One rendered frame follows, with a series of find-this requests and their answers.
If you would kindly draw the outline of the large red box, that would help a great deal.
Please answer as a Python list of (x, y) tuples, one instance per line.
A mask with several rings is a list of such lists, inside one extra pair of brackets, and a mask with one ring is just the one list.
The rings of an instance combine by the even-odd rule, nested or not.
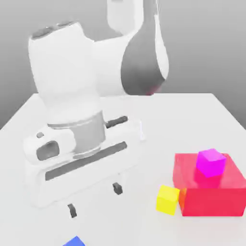
[(176, 153), (173, 184), (183, 216), (240, 217), (246, 207), (246, 178), (229, 154), (224, 173), (207, 178), (196, 169), (196, 153)]

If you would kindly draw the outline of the small blue cube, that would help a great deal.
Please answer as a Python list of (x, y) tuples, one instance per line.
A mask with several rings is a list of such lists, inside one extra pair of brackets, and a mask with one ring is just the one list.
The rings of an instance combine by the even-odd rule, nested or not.
[(86, 246), (86, 245), (78, 236), (75, 236), (74, 238), (66, 242), (63, 246)]

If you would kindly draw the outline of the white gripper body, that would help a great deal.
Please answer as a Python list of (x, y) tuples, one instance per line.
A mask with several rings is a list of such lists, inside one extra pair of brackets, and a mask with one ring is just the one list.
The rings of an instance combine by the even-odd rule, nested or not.
[(76, 153), (70, 129), (40, 129), (24, 140), (25, 184), (30, 202), (44, 208), (128, 171), (138, 164), (144, 139), (140, 119), (115, 119), (100, 146)]

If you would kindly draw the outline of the small magenta cube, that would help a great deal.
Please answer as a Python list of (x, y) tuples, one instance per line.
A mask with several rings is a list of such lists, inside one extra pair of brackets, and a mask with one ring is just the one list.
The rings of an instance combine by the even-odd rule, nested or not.
[(203, 150), (198, 152), (196, 168), (207, 178), (219, 176), (224, 172), (226, 159), (214, 148)]

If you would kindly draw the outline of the small yellow cube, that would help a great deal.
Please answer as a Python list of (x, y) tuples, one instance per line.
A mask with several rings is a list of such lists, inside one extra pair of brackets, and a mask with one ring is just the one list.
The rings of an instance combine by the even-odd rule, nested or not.
[(180, 189), (161, 185), (157, 195), (156, 210), (174, 215), (179, 200)]

